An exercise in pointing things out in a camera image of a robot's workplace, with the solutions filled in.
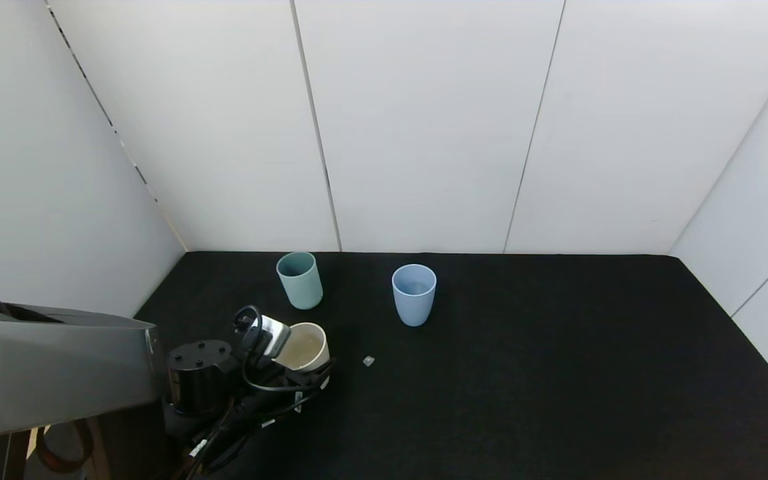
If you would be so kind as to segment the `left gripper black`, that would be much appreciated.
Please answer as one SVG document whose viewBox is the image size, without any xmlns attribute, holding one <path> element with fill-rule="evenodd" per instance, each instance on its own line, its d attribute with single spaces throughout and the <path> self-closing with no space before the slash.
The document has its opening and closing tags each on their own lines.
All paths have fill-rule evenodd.
<svg viewBox="0 0 768 480">
<path fill-rule="evenodd" d="M 318 392 L 327 386 L 336 363 L 336 358 L 317 358 L 311 363 L 308 373 L 285 367 L 271 368 L 260 377 L 261 382 L 257 386 L 266 396 L 266 413 L 298 413 L 304 404 L 316 398 Z"/>
</svg>

